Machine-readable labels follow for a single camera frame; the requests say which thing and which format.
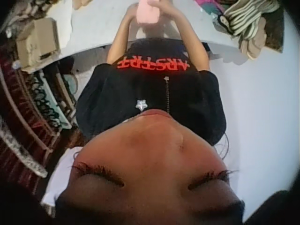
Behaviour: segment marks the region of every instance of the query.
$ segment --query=mouth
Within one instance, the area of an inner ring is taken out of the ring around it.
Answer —
[[[149,109],[149,110],[139,114],[137,117],[152,116],[152,115],[161,115],[161,116],[165,116],[165,117],[168,117],[168,118],[172,118],[172,116],[170,114],[168,114],[167,112],[162,111],[160,109]]]

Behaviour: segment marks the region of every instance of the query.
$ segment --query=table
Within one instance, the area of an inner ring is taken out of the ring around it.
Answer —
[[[137,0],[94,0],[86,7],[77,11],[73,10],[71,22],[73,30],[67,46],[61,49],[58,56],[30,73],[67,56],[111,44],[128,6],[135,2]],[[173,3],[189,19],[200,40],[208,43],[214,51],[219,46],[225,47],[226,51],[228,49],[238,50],[238,39],[232,39],[230,35],[217,31],[212,23],[213,17],[195,1],[173,0]],[[180,39],[174,22],[166,27],[165,37]],[[129,41],[141,38],[145,38],[143,30],[132,24]]]

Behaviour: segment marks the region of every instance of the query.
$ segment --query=pink phone case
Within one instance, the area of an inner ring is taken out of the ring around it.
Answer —
[[[140,0],[136,12],[136,20],[138,23],[157,23],[159,14],[159,8],[150,6],[148,0]]]

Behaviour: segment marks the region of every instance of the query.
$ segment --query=white wall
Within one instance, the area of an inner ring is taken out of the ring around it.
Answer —
[[[228,55],[211,61],[227,118],[225,162],[238,170],[232,187],[246,203],[245,218],[288,189],[299,168],[299,35],[285,16],[283,54],[264,48],[242,65],[228,62]]]

